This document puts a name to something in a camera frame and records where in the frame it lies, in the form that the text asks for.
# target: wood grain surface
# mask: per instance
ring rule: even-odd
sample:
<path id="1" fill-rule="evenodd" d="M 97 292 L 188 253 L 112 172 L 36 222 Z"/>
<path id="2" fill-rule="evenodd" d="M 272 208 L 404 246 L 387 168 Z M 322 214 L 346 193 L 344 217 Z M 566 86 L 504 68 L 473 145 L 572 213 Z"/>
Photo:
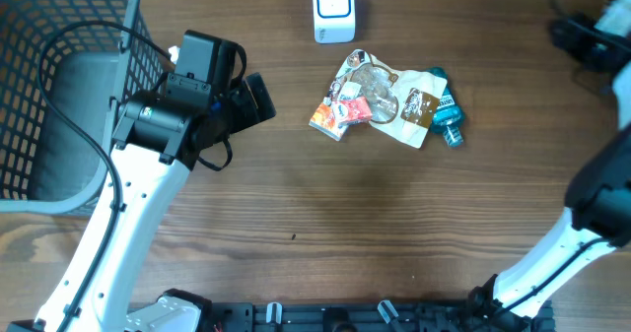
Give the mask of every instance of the wood grain surface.
<path id="1" fill-rule="evenodd" d="M 597 11 L 602 0 L 568 0 Z M 214 301 L 460 299 L 516 263 L 561 214 L 569 180 L 615 133 L 614 102 L 570 79 L 546 0 L 356 0 L 357 37 L 319 45 L 311 0 L 142 0 L 157 44 L 197 30 L 239 42 L 278 115 L 198 166 L 134 290 Z M 368 125 L 339 143 L 308 126 L 337 68 L 363 48 L 398 70 L 442 66 L 465 145 L 421 150 Z M 204 156 L 217 161 L 223 149 Z M 85 220 L 0 217 L 0 328 L 33 318 Z M 553 296 L 559 331 L 628 331 L 631 254 L 600 259 Z"/>

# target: teal bottle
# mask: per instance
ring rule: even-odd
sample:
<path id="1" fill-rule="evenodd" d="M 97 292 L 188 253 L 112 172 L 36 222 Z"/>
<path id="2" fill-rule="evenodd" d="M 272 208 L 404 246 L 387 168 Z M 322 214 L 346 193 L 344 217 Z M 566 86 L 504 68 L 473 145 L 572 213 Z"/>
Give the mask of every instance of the teal bottle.
<path id="1" fill-rule="evenodd" d="M 427 72 L 447 80 L 447 73 L 440 67 L 432 67 L 427 70 Z M 458 147 L 464 143 L 460 130 L 458 129 L 463 121 L 464 111 L 456 104 L 449 86 L 446 86 L 438 108 L 436 109 L 434 119 L 432 119 L 430 131 L 443 134 L 449 147 Z"/>

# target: plastic basket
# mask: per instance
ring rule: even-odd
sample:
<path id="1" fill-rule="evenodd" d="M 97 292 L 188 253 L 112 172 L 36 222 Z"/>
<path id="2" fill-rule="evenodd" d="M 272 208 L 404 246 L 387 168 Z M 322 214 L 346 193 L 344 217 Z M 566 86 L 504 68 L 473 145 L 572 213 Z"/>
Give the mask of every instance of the plastic basket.
<path id="1" fill-rule="evenodd" d="M 140 0 L 0 0 L 0 212 L 89 215 L 105 164 L 53 113 L 35 85 L 38 52 L 68 24 L 106 20 L 149 36 Z M 111 151 L 117 103 L 153 86 L 156 52 L 102 26 L 67 33 L 45 55 L 55 104 Z"/>

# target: white box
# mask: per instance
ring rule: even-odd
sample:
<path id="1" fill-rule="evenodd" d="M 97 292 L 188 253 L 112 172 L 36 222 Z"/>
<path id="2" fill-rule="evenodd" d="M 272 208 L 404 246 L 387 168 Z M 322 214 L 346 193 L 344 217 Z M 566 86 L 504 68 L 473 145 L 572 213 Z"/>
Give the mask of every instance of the white box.
<path id="1" fill-rule="evenodd" d="M 355 37 L 355 0 L 314 0 L 314 37 L 319 43 Z"/>

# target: snack package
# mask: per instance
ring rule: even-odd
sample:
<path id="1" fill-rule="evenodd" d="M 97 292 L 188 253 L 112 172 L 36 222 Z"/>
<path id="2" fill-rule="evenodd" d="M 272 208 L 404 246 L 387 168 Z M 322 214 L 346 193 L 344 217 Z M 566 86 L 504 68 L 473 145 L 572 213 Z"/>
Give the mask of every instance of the snack package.
<path id="1" fill-rule="evenodd" d="M 360 86 L 356 97 L 363 96 L 368 102 L 370 124 L 418 149 L 432 124 L 447 80 L 429 72 L 392 70 L 375 56 L 357 49 L 340 67 L 327 97 L 333 104 L 347 100 L 358 89 L 355 85 Z"/>
<path id="2" fill-rule="evenodd" d="M 368 102 L 365 97 L 357 97 L 352 100 L 334 101 L 332 103 L 333 114 L 339 126 L 354 125 L 362 122 L 369 122 L 373 118 Z"/>
<path id="3" fill-rule="evenodd" d="M 335 139 L 335 141 L 340 141 L 348 129 L 347 125 L 337 123 L 333 109 L 324 102 L 319 104 L 309 125 Z"/>

